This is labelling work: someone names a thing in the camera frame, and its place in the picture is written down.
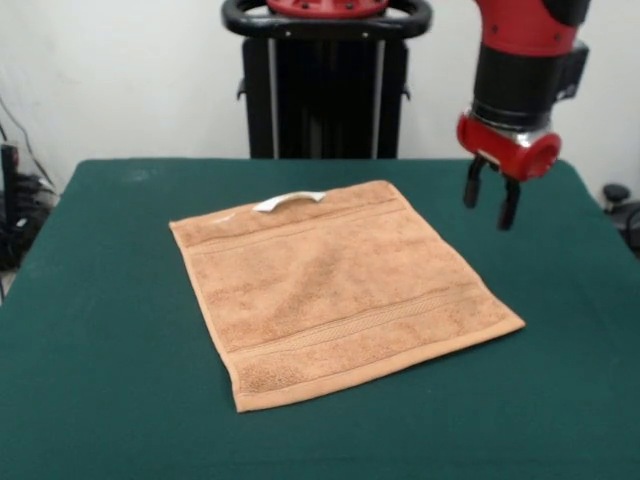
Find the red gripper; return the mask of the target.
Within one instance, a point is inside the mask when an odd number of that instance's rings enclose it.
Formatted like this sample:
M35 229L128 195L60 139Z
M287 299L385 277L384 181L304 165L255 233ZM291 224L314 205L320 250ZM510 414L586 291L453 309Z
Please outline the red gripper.
M506 196L498 218L499 230L510 230L520 200L520 182L544 176L558 159L561 137L544 128L534 132L508 132L490 127L469 113L458 120L457 137L461 146L476 155L469 165L463 195L468 209L477 205L481 173L486 160L506 174Z

